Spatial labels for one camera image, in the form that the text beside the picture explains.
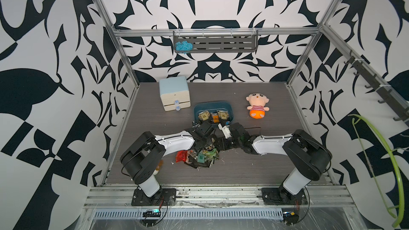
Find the yellow label tea bag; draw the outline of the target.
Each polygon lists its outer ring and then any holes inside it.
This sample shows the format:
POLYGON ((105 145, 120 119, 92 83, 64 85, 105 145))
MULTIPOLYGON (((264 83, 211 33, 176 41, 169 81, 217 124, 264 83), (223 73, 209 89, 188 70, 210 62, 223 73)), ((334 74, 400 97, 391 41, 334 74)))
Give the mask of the yellow label tea bag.
POLYGON ((201 113, 198 114, 198 118, 199 118, 199 120, 201 120, 201 121, 209 120, 210 117, 211 117, 211 114, 210 114, 210 112, 207 111, 207 110, 206 110, 206 111, 203 111, 203 112, 201 112, 201 113))

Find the green pattern tea bag pile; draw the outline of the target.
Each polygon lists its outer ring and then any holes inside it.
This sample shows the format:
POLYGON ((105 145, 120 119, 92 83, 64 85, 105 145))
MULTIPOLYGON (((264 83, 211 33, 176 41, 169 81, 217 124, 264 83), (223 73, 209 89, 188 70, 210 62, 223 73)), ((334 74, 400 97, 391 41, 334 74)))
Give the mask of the green pattern tea bag pile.
POLYGON ((218 159, 219 151, 216 148, 201 151, 190 150, 187 152, 187 159, 184 163, 194 169, 210 168, 218 159))

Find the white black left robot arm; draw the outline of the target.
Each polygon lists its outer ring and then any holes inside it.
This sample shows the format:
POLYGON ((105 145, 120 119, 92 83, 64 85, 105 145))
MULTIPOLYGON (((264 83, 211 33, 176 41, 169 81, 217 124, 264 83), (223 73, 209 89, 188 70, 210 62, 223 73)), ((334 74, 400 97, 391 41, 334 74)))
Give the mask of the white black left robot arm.
POLYGON ((154 176, 163 157, 184 150, 199 150, 212 141, 215 127, 208 122, 170 135, 144 132, 120 157, 121 173, 128 176, 146 198, 161 195, 161 186, 154 176))

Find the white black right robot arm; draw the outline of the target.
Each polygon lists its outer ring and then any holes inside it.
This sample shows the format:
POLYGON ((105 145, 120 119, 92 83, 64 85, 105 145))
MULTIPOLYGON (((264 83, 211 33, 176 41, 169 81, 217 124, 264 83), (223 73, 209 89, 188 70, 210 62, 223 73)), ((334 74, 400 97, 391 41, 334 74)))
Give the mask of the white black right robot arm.
POLYGON ((331 152, 302 129, 284 136, 250 135, 239 123, 218 125, 227 142, 248 154, 286 155, 295 169, 278 188, 281 200, 298 196, 311 181, 318 181, 327 172, 331 152))

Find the teal plastic storage box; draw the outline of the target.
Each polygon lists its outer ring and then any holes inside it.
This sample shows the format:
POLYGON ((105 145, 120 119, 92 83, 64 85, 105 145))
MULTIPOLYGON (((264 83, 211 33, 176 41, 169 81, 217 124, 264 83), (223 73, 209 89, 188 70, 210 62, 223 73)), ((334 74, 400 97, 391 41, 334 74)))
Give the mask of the teal plastic storage box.
POLYGON ((228 102, 225 102, 225 101, 206 102, 206 103, 199 103, 194 107, 194 122, 196 124, 201 124, 202 122, 204 122, 204 121, 199 120, 198 114, 206 110, 209 111, 211 114, 210 119, 206 121, 210 122, 212 125, 219 124, 219 123, 214 124, 212 122, 212 114, 216 114, 218 111, 228 111, 230 115, 230 121, 220 120, 220 124, 222 125, 229 124, 234 119, 232 107, 228 102))

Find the red foil tea bag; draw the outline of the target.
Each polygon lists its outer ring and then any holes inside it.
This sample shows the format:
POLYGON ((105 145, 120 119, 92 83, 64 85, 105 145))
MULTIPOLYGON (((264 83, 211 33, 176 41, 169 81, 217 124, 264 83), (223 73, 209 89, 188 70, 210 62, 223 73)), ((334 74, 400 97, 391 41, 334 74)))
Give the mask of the red foil tea bag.
POLYGON ((188 162, 188 157, 189 157, 189 154, 188 154, 188 151, 187 151, 187 150, 179 151, 179 152, 176 154, 175 162, 176 162, 176 163, 178 163, 178 162, 184 162, 184 163, 186 163, 186 162, 188 162))

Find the plush doll orange pants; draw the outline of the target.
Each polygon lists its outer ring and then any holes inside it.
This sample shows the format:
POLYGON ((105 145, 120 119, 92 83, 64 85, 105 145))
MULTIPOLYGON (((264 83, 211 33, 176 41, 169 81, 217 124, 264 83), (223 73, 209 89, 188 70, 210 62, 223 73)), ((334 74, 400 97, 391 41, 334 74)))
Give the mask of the plush doll orange pants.
POLYGON ((249 110, 249 116, 254 119, 262 119, 266 115, 266 111, 269 111, 269 107, 266 104, 269 102, 267 96, 261 93, 252 93, 246 97, 249 103, 247 109, 249 110))

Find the small blue cream drawer cabinet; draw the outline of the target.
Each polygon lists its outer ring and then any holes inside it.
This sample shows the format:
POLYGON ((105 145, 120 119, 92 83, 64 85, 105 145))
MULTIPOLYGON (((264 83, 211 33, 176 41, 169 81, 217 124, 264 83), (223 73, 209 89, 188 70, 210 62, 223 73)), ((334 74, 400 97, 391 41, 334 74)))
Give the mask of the small blue cream drawer cabinet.
POLYGON ((186 77, 170 77, 159 81, 160 99, 165 111, 180 111, 191 106, 186 77))

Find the small brown white plush dog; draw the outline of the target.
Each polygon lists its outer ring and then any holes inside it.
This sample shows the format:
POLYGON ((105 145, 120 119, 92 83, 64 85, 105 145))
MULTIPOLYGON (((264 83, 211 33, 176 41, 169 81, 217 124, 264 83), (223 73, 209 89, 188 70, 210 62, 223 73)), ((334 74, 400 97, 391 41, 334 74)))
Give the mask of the small brown white plush dog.
POLYGON ((158 166, 156 167, 155 171, 153 172, 153 175, 154 175, 154 176, 159 173, 159 171, 161 170, 163 164, 164 164, 164 161, 163 161, 163 160, 160 160, 158 166))

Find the blue crumpled item on shelf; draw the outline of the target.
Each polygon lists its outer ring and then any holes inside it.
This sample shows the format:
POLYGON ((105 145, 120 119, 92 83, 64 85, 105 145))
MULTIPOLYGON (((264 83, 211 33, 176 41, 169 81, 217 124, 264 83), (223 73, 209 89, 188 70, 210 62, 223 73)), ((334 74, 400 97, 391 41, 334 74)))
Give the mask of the blue crumpled item on shelf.
POLYGON ((175 44, 175 51, 178 53, 188 53, 193 50, 193 44, 188 42, 187 40, 176 42, 175 44))

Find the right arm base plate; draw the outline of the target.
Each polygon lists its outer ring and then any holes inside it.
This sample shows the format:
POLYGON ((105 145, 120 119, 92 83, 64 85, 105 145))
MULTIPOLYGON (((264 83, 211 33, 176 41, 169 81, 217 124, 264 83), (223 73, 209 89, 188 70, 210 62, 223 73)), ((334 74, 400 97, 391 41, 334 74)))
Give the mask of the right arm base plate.
POLYGON ((301 205, 302 203, 308 204, 306 194, 304 190, 301 190, 296 195, 291 194, 284 187, 268 188, 263 187, 261 189, 262 199, 265 205, 301 205))

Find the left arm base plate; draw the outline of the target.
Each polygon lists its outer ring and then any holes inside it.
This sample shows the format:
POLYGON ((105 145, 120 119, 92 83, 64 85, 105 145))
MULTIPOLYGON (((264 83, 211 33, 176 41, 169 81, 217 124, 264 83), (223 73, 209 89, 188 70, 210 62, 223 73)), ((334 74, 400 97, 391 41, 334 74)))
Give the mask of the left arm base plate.
POLYGON ((175 188, 160 188, 152 197, 148 197, 141 188, 137 188, 133 193, 131 205, 137 206, 159 206, 161 201, 164 200, 162 205, 167 204, 172 206, 176 200, 175 188))

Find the grey perforated wall shelf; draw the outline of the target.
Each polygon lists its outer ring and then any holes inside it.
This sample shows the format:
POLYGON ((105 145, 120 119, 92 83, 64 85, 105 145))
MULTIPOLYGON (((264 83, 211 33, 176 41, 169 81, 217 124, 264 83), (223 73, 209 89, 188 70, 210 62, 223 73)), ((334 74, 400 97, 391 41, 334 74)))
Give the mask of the grey perforated wall shelf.
POLYGON ((173 32, 173 48, 176 42, 187 40, 193 44, 188 53, 246 53, 258 48, 258 32, 173 32))

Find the black wall hook rail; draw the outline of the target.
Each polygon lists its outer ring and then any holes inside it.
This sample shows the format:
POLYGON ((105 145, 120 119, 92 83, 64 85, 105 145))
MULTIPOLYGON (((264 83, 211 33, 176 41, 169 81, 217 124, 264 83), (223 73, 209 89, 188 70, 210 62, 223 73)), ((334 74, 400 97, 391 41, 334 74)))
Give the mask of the black wall hook rail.
POLYGON ((379 73, 377 73, 364 58, 359 57, 353 50, 348 50, 349 59, 344 62, 345 65, 350 65, 354 70, 355 79, 362 77, 366 85, 366 89, 375 92, 380 96, 379 104, 387 104, 396 117, 394 121, 403 122, 409 125, 409 103, 405 100, 390 83, 385 81, 379 73))

